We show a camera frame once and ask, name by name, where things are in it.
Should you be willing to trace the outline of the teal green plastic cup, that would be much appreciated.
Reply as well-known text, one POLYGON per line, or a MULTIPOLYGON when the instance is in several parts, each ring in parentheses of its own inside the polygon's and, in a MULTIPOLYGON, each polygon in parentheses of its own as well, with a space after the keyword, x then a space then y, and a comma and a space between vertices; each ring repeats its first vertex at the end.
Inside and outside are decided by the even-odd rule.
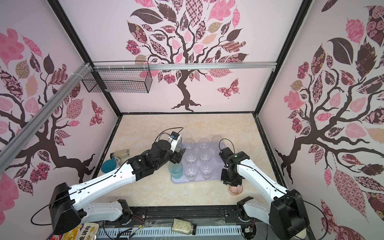
POLYGON ((180 179, 183 176, 183 164, 182 163, 170 163, 169 172, 174 179, 180 179))

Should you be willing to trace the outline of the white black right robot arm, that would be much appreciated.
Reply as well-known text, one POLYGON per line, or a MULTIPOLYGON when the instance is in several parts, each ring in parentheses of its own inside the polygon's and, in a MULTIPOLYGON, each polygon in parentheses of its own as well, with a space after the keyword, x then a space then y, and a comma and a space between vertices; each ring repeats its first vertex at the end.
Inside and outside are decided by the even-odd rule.
POLYGON ((252 197, 240 201, 243 218, 253 218, 269 225, 280 240, 304 240, 310 225, 305 202, 296 190, 289 191, 259 169, 244 152, 233 153, 230 148, 220 150, 225 164, 221 181, 238 187, 247 180, 267 201, 260 203, 252 197))

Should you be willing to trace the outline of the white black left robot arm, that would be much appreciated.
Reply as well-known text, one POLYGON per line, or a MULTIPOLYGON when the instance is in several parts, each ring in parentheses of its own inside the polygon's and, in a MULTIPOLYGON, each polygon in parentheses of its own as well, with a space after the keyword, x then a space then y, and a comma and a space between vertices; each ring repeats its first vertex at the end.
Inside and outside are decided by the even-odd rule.
POLYGON ((180 163, 185 151, 177 146, 176 140, 159 140, 149 150, 129 158, 119 168, 107 174, 77 185, 57 185, 49 203, 53 233, 65 234, 81 223, 119 219, 124 215, 123 207, 115 209, 107 204, 108 211, 105 214, 87 210, 86 207, 117 188, 152 175, 167 162, 180 163))

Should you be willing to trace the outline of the clear glass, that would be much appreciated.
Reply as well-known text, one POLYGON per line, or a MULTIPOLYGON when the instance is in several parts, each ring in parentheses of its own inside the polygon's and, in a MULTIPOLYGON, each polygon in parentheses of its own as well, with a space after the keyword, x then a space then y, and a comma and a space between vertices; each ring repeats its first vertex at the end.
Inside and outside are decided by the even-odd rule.
POLYGON ((199 173, 199 170, 196 164, 186 165, 184 174, 189 182, 195 181, 198 173, 199 173))
POLYGON ((186 152, 193 151, 196 148, 196 142, 193 139, 186 139, 183 142, 183 148, 186 152))
POLYGON ((198 141, 198 147, 200 150, 208 150, 211 147, 211 141, 203 138, 198 141))
POLYGON ((198 155, 194 152, 184 153, 184 159, 187 164, 195 164, 198 161, 198 155))
POLYGON ((215 135, 211 138, 211 143, 213 145, 219 145, 220 141, 222 140, 223 138, 220 136, 220 135, 215 135))
POLYGON ((203 163, 207 163, 212 159, 213 155, 210 150, 200 150, 199 160, 203 163))

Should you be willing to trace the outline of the pink transparent cup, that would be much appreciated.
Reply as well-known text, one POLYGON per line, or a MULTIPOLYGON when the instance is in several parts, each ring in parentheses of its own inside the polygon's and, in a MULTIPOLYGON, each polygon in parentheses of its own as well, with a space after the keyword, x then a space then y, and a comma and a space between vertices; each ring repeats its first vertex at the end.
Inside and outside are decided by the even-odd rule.
POLYGON ((237 196, 243 192, 243 186, 242 185, 237 185, 237 186, 231 186, 229 185, 229 193, 232 196, 237 196))

